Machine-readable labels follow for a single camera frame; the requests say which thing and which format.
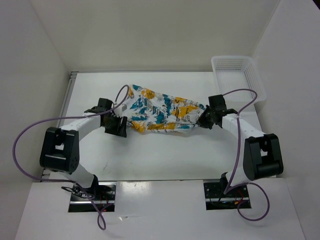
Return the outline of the patterned white yellow teal shorts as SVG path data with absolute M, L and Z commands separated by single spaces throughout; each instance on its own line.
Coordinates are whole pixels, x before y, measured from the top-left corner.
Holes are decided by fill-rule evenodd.
M 135 84 L 129 86 L 122 103 L 122 116 L 128 128 L 145 134 L 187 133 L 197 126 L 206 107 L 194 100 L 155 92 Z

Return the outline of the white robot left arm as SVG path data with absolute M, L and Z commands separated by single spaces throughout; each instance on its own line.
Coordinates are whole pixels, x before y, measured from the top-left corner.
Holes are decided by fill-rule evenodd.
M 72 181 L 89 200 L 105 192 L 98 177 L 80 164 L 80 141 L 92 131 L 104 127 L 107 134 L 126 137 L 127 117 L 122 116 L 125 104 L 114 105 L 106 98 L 100 98 L 97 106 L 84 112 L 81 118 L 46 130 L 40 154 L 40 166 L 52 172 L 61 173 Z

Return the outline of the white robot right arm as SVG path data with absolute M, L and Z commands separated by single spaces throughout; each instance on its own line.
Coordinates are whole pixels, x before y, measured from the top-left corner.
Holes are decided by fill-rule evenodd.
M 221 175 L 219 191 L 230 197 L 237 187 L 255 180 L 280 175 L 284 171 L 280 141 L 274 133 L 264 133 L 245 121 L 233 108 L 228 109 L 223 95 L 208 98 L 209 104 L 197 120 L 205 129 L 215 125 L 237 138 L 233 170 Z

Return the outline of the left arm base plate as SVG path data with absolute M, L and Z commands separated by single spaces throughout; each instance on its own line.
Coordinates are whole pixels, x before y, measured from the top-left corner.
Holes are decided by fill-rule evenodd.
M 115 198 L 116 198 L 116 182 L 99 182 L 100 190 L 98 193 L 93 194 L 91 191 L 88 192 L 90 198 L 97 206 L 98 210 L 103 212 L 114 212 L 115 211 Z M 69 213 L 86 213 L 95 212 L 95 208 L 86 197 L 85 193 L 78 187 L 61 187 L 66 192 L 71 193 L 69 201 Z

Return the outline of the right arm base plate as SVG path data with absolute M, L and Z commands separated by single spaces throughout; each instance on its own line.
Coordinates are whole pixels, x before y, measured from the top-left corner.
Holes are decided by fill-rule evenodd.
M 221 184 L 217 179 L 214 179 L 204 181 L 203 188 L 207 211 L 252 208 L 246 186 L 238 187 L 224 194 Z

